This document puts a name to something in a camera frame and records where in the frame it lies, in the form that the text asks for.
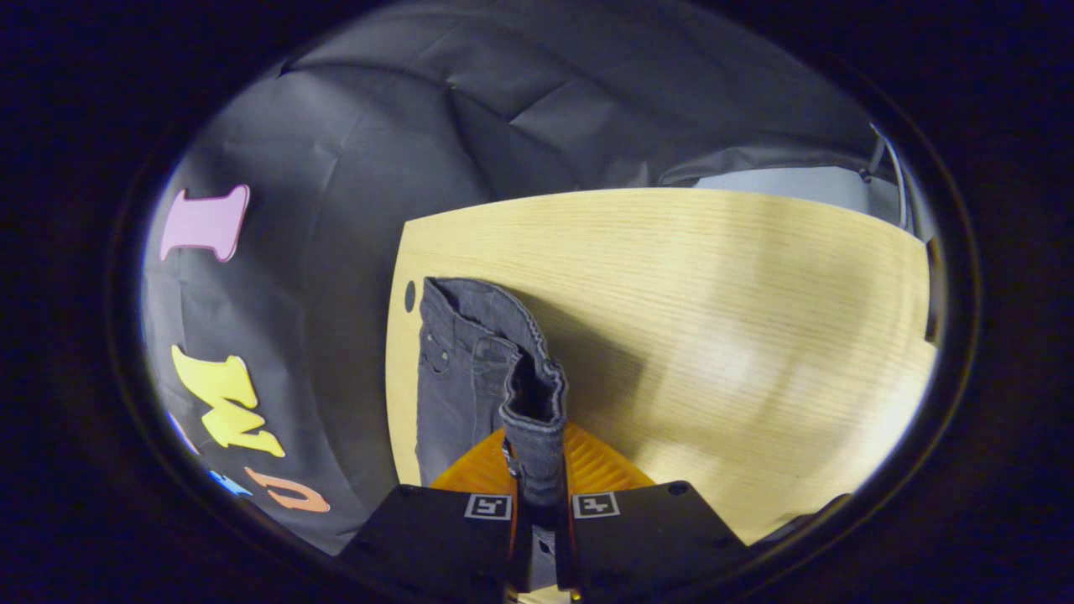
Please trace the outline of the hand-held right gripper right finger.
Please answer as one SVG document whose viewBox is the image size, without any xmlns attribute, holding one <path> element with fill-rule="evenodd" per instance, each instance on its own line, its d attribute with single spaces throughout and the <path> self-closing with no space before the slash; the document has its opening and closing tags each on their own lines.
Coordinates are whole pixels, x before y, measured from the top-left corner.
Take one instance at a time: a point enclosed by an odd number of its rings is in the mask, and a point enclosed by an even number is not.
<svg viewBox="0 0 1074 604">
<path fill-rule="evenodd" d="M 748 559 L 690 481 L 653 481 L 579 425 L 565 432 L 558 586 L 572 603 L 661 603 Z"/>
</svg>

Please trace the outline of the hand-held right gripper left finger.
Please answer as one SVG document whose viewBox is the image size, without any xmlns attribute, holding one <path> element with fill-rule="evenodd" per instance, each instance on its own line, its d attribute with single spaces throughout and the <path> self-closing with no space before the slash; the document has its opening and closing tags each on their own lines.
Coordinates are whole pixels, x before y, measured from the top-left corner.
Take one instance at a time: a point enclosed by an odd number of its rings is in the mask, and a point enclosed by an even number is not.
<svg viewBox="0 0 1074 604">
<path fill-rule="evenodd" d="M 429 488 L 400 485 L 338 555 L 342 569 L 405 603 L 506 603 L 516 479 L 496 430 Z"/>
</svg>

